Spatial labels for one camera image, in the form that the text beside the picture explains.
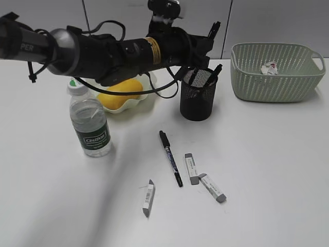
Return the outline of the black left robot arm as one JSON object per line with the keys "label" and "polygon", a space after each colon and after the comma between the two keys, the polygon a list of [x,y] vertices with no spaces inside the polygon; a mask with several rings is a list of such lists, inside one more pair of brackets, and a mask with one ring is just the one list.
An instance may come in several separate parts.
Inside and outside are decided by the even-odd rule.
{"label": "black left robot arm", "polygon": [[34,30],[17,19],[13,12],[1,17],[2,59],[36,62],[55,75],[94,79],[101,86],[171,66],[206,68],[221,25],[215,22],[207,36],[197,36],[154,15],[146,37],[117,40],[74,26]]}

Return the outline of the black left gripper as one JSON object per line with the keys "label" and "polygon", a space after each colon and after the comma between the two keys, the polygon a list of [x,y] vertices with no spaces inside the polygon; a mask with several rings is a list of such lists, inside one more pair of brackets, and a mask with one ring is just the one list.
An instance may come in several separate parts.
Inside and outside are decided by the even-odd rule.
{"label": "black left gripper", "polygon": [[167,33],[150,34],[149,37],[155,40],[159,48],[160,63],[147,65],[146,70],[181,66],[175,74],[175,79],[183,79],[196,67],[206,68],[210,61],[207,53],[213,48],[220,26],[221,22],[214,22],[207,36],[188,34],[178,27],[171,28]]}

